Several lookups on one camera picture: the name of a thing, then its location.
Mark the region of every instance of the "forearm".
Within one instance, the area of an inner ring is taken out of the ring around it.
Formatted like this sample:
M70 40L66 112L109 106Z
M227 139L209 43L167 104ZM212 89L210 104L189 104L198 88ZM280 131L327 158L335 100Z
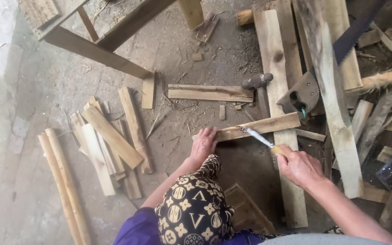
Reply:
M346 235L392 244L392 236L365 214L330 181L307 188L307 192L329 213Z
M155 208L158 204L163 202L164 193L166 193L173 182L175 182L179 176L185 175L189 172L197 171L200 168L194 159L188 157L184 160L181 166L178 167L142 204L143 207Z

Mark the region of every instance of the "hammer head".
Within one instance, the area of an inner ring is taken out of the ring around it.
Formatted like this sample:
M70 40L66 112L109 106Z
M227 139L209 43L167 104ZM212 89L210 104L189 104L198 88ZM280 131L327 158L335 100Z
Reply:
M253 75L250 79L244 80L242 83L242 87L244 89L251 89L251 88L260 88L265 86L267 83L273 80L273 74L266 73L266 74L257 74Z

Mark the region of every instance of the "hand saw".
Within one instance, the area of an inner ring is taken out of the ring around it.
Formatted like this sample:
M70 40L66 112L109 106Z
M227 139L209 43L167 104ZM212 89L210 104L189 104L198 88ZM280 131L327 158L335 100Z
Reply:
M358 39L368 29L387 0L374 0L370 8L356 19L352 25L333 44L335 59L338 66L355 46ZM320 97L314 67L309 69L278 102L285 114L297 112L302 120L310 112Z

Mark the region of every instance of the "tool handle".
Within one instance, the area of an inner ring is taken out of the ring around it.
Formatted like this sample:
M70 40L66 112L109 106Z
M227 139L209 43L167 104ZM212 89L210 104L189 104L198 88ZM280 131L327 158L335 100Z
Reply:
M284 151L279 146L273 146L272 147L272 153L273 154L279 153L279 154L282 154L285 157Z

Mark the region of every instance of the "chisel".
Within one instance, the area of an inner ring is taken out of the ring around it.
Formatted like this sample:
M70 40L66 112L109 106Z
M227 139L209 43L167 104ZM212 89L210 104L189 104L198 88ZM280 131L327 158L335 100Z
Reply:
M268 146L271 150L272 153L276 154L276 153L280 153L282 155L285 156L284 151L279 147L279 146L275 146L275 144L270 143L270 141L266 140L263 136L261 136L257 131L254 131L251 128L247 128L246 131L252 135L255 139L261 141L262 143L264 143L266 146Z

